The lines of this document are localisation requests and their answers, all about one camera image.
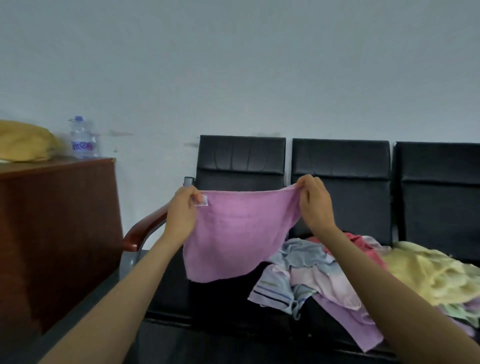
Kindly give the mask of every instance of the purple bottle label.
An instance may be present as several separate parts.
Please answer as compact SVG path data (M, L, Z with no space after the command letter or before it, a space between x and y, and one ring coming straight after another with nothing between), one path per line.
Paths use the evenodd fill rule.
M93 151L93 144L90 142L72 142L72 148L74 151L86 150Z

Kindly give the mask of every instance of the black stripe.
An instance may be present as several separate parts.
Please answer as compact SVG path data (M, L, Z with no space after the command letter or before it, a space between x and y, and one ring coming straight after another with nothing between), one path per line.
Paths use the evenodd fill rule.
M277 301L277 302L283 303L283 304L284 304L285 306L287 306L287 307L290 306L289 303L283 302L282 300L278 300L278 299L276 299L276 298L269 297L269 296L267 296L266 294L260 293L260 292L255 291L255 290L254 290L253 292L256 293L256 294L259 294L259 295L261 295L261 296L263 296L263 297L266 297L266 298L268 298L269 300L273 300L273 301Z

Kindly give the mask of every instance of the bottle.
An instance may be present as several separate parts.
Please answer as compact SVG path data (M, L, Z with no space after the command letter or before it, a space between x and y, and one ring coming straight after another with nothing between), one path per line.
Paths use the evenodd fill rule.
M90 124L82 116L75 116L69 120L72 125L72 150L73 155L80 159L97 157L95 136L90 131Z

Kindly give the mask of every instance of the chair armrest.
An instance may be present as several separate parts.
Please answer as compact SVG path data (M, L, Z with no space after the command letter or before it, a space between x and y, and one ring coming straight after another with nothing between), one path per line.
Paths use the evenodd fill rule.
M123 238L123 250L126 252L138 252L148 237L165 223L167 211L168 204L133 225Z

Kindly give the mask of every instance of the person's left hand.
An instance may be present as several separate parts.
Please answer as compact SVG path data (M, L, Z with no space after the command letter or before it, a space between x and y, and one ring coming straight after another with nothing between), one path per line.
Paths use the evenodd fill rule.
M180 187L168 206L164 237L183 244L195 226L195 201L202 202L202 194L194 186Z

